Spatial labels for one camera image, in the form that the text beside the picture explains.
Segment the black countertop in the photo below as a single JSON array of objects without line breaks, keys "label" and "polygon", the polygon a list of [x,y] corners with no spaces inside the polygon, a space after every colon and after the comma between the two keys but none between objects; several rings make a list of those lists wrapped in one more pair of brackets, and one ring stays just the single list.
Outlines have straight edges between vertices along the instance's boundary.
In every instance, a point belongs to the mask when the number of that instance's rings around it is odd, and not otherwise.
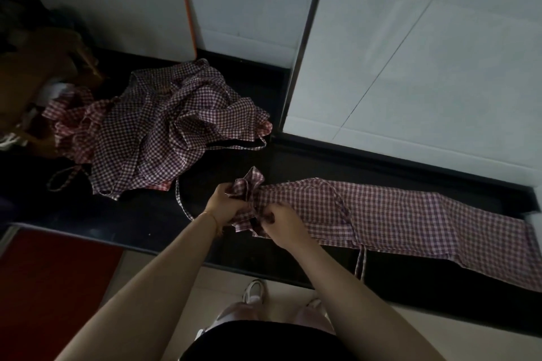
[{"label": "black countertop", "polygon": [[[98,51],[102,70],[112,76],[99,95],[118,94],[127,84],[130,70],[168,63],[138,56]],[[270,66],[200,52],[218,68],[241,95],[252,97],[276,122],[285,93],[288,72]],[[91,195],[85,176],[68,188],[49,193],[45,183],[68,160],[45,160],[0,153],[0,195],[18,207],[19,225],[71,234],[125,248],[157,254],[188,224],[178,206],[174,188],[168,192],[132,190],[119,201]],[[520,216],[535,208],[525,189],[471,180],[445,171],[396,164],[389,158],[374,159],[316,146],[309,140],[277,135],[260,151],[213,150],[180,177],[185,206],[201,212],[220,182],[232,181],[256,166],[266,183],[308,177],[354,183],[394,186],[409,190],[437,191],[450,198],[495,213]],[[358,251],[326,247],[351,272]],[[310,287],[295,260],[267,239],[249,232],[224,232],[213,243],[206,265],[295,285]],[[542,336],[542,294],[491,279],[445,260],[370,252],[365,282],[383,299],[419,310]]]}]

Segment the bracelet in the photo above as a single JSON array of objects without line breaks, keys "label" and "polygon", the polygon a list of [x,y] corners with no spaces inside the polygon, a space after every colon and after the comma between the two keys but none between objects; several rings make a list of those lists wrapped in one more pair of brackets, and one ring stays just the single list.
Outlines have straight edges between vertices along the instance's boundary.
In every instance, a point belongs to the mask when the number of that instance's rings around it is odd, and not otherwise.
[{"label": "bracelet", "polygon": [[216,224],[216,236],[222,235],[222,227],[218,223],[218,220],[216,219],[215,215],[213,213],[211,213],[211,212],[203,212],[202,214],[200,214],[200,216],[202,216],[204,214],[209,214],[213,218],[213,220],[215,221],[215,224]]}]

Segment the gingham fabric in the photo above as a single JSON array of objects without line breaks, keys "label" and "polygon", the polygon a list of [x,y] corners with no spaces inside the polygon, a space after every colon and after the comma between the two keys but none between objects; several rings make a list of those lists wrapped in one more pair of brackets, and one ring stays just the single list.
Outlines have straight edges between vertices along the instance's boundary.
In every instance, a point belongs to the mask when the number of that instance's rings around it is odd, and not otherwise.
[{"label": "gingham fabric", "polygon": [[51,121],[56,151],[77,164],[92,163],[100,126],[116,98],[94,101],[83,86],[68,86],[42,116]]},{"label": "gingham fabric", "polygon": [[235,180],[230,195],[253,207],[252,212],[234,217],[237,231],[251,229],[264,235],[258,225],[264,207],[283,201],[323,245],[451,260],[542,292],[540,248],[533,227],[523,220],[470,207],[439,193],[322,179],[261,186],[263,180],[255,167]]},{"label": "gingham fabric", "polygon": [[205,59],[133,72],[100,130],[93,192],[117,200],[126,190],[171,182],[206,150],[223,148],[207,146],[220,140],[260,140],[250,149],[261,149],[268,118]]}]

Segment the hand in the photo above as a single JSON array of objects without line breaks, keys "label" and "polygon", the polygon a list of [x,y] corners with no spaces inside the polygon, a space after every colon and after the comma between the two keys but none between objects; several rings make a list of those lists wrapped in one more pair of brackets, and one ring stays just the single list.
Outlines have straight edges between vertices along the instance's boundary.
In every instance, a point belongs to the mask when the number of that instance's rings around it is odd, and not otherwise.
[{"label": "hand", "polygon": [[270,204],[263,213],[275,217],[273,223],[264,219],[262,227],[279,247],[291,253],[295,248],[312,241],[301,218],[288,203]]},{"label": "hand", "polygon": [[220,228],[225,226],[239,210],[248,208],[247,202],[231,199],[226,195],[226,190],[230,187],[231,183],[219,184],[203,210],[213,215]]}]

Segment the forearm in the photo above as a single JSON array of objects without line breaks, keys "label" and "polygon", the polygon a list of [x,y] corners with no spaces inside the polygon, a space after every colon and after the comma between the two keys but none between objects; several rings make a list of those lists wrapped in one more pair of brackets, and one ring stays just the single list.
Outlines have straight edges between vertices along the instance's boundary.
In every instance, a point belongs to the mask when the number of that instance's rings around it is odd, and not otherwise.
[{"label": "forearm", "polygon": [[211,215],[192,221],[85,324],[57,361],[159,360],[215,234]]},{"label": "forearm", "polygon": [[291,251],[318,291],[336,334],[360,359],[443,360],[392,307],[314,240]]}]

